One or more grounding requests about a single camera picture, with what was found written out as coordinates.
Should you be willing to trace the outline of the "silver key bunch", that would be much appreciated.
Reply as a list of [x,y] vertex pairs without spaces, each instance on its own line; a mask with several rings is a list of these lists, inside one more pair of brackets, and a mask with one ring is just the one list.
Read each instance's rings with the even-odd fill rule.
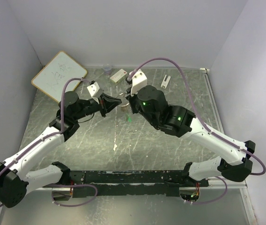
[[122,112],[127,112],[129,108],[130,108],[129,104],[120,106],[120,109],[121,109]]

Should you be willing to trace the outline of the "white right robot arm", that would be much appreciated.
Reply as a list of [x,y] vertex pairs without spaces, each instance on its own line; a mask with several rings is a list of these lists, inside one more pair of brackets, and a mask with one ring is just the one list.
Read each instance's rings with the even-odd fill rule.
[[234,141],[217,130],[207,131],[192,111],[179,105],[169,105],[164,93],[151,85],[135,93],[131,90],[126,90],[125,98],[133,113],[142,115],[156,130],[192,140],[217,154],[211,160],[186,164],[187,172],[182,174],[182,182],[186,186],[215,176],[242,182],[251,174],[253,162],[245,151],[253,153],[254,142]]

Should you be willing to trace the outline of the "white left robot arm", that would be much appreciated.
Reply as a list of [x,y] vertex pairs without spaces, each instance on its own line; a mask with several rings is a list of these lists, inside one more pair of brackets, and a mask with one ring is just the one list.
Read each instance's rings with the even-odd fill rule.
[[80,99],[76,92],[64,93],[59,102],[57,117],[30,144],[13,156],[0,161],[0,203],[12,208],[26,194],[47,186],[73,188],[70,169],[54,162],[44,169],[32,167],[51,150],[66,142],[80,127],[78,120],[96,112],[105,117],[122,103],[119,98],[101,93],[91,99]]

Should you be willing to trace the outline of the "white cardboard box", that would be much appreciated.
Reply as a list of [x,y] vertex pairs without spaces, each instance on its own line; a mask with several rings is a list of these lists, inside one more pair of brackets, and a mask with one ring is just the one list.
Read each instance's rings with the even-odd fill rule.
[[128,73],[124,69],[120,69],[118,72],[116,72],[110,77],[110,80],[113,83],[118,84],[126,78],[127,74]]

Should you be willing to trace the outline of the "clear plastic cup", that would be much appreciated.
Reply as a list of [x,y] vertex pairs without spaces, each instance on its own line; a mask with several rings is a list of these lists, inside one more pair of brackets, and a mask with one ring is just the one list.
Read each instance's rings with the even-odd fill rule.
[[112,71],[112,66],[110,64],[103,65],[103,70],[106,75],[110,75]]

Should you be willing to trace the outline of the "white plastic clip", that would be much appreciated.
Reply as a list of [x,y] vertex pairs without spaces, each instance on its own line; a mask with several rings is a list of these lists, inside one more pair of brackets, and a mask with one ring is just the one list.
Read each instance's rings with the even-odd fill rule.
[[170,76],[169,75],[165,75],[164,78],[163,78],[163,81],[161,83],[161,88],[163,88],[163,89],[167,88],[169,82],[170,82]]

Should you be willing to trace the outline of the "small framed whiteboard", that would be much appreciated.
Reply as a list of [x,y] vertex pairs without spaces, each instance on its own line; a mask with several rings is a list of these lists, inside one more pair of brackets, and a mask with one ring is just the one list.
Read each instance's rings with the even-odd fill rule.
[[31,80],[31,84],[54,101],[60,102],[66,82],[72,78],[84,78],[87,73],[87,70],[65,51],[60,51]]

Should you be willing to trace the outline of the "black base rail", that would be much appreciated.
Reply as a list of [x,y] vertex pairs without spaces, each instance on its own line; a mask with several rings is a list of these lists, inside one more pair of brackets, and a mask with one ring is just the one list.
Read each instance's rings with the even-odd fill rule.
[[180,197],[180,188],[208,187],[208,181],[196,181],[185,170],[158,171],[70,171],[61,184],[90,184],[97,196],[165,195]]

